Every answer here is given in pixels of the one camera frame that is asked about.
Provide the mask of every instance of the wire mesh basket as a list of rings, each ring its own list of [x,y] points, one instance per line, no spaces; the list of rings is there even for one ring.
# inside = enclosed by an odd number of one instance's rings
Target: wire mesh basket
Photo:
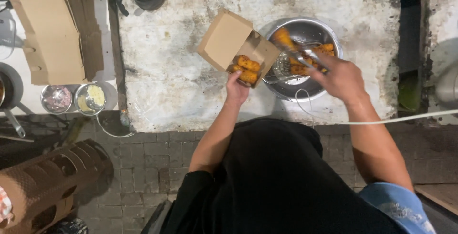
[[[295,43],[299,44],[301,50],[321,45],[321,43],[318,42],[304,44],[302,42],[295,41]],[[267,72],[266,76],[264,77],[264,81],[269,84],[275,84],[279,82],[286,82],[292,80],[304,82],[308,78],[310,77],[304,75],[291,74],[291,64],[289,62],[289,56],[286,52],[282,52],[278,56],[273,66]]]

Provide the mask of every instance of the flattened cardboard box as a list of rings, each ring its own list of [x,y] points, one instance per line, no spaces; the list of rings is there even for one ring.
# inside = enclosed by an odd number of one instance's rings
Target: flattened cardboard box
[[[198,54],[213,65],[218,71],[231,73],[237,64],[238,56],[248,56],[260,64],[258,79],[251,85],[255,88],[280,55],[275,45],[253,30],[253,23],[226,9],[220,10],[202,42]]]
[[[94,0],[10,1],[26,32],[32,84],[87,83],[103,69]]]

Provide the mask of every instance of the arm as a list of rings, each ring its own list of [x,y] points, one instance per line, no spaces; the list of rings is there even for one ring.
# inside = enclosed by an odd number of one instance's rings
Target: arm
[[[364,90],[361,70],[352,62],[332,56],[320,58],[330,72],[324,75],[314,70],[310,76],[345,103],[349,120],[380,120]],[[384,181],[414,190],[401,152],[384,124],[351,125],[350,133],[354,161],[366,183]]]
[[[226,83],[226,101],[221,112],[204,134],[192,154],[191,164],[189,166],[190,172],[204,170],[213,173],[215,168],[223,160],[232,132],[234,131],[240,107],[248,97],[249,88],[237,82],[241,73],[241,71],[236,71],[229,75]]]

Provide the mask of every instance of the metal bowl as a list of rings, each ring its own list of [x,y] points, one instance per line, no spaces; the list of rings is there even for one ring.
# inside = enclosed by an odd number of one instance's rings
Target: metal bowl
[[[96,104],[94,100],[88,95],[88,89],[90,86],[97,86],[103,93],[104,102],[103,104]],[[81,85],[75,92],[75,97],[73,102],[77,108],[77,110],[86,116],[94,116],[101,112],[107,102],[107,97],[105,95],[104,90],[101,86],[95,83],[83,84]]]
[[[331,43],[334,45],[335,56],[338,58],[343,57],[344,53],[336,34],[328,25],[320,20],[309,17],[295,17],[278,20],[276,26],[267,33],[266,38],[272,42],[273,33],[281,27],[287,28],[291,38],[297,42]],[[297,81],[292,80],[275,84],[266,82],[266,85],[277,97],[287,101],[296,101],[295,94],[299,89],[307,90],[310,94],[310,100],[316,99],[326,93],[326,90],[320,84],[309,77],[300,78]],[[309,101],[306,92],[299,92],[297,98],[299,102]]]
[[[69,97],[64,98],[65,90],[67,89],[70,92]],[[54,101],[62,101],[64,99],[69,99],[68,106],[60,106],[57,104],[51,105],[47,101],[48,100]],[[49,112],[50,114],[63,114],[68,111],[72,107],[73,102],[73,94],[72,91],[65,85],[47,85],[43,88],[40,95],[40,102],[43,108]]]

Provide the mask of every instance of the white electrical cable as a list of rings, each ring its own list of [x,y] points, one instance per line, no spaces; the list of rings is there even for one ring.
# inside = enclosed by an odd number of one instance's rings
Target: white electrical cable
[[[328,120],[328,119],[324,119],[324,118],[321,118],[321,117],[318,117],[316,115],[313,115],[309,112],[307,112],[306,110],[304,110],[304,108],[302,108],[301,104],[299,104],[299,100],[297,99],[297,93],[299,93],[299,91],[301,90],[304,90],[306,93],[307,93],[307,96],[309,97],[309,102],[310,102],[310,110],[312,110],[312,101],[310,100],[310,95],[309,93],[307,92],[307,90],[305,89],[299,89],[296,94],[295,94],[295,98],[296,98],[296,102],[297,102],[297,105],[299,105],[299,107],[308,115],[312,116],[312,121],[313,121],[313,126],[315,126],[315,120],[314,120],[314,117],[315,118],[318,118],[318,119],[321,119],[321,120],[325,120],[329,123],[334,123],[334,124],[344,124],[344,125],[373,125],[373,124],[385,124],[385,123],[392,123],[392,122],[398,122],[398,121],[404,121],[404,120],[415,120],[415,119],[420,119],[420,118],[426,118],[426,117],[432,117],[432,116],[439,116],[439,115],[445,115],[445,114],[457,114],[458,113],[458,109],[455,109],[455,110],[447,110],[447,111],[440,111],[440,112],[433,112],[433,113],[427,113],[427,114],[418,114],[418,115],[413,115],[413,116],[408,116],[408,117],[402,117],[402,118],[397,118],[397,119],[391,119],[391,120],[379,120],[379,121],[368,121],[368,122],[338,122],[338,121],[331,121],[331,120]]]

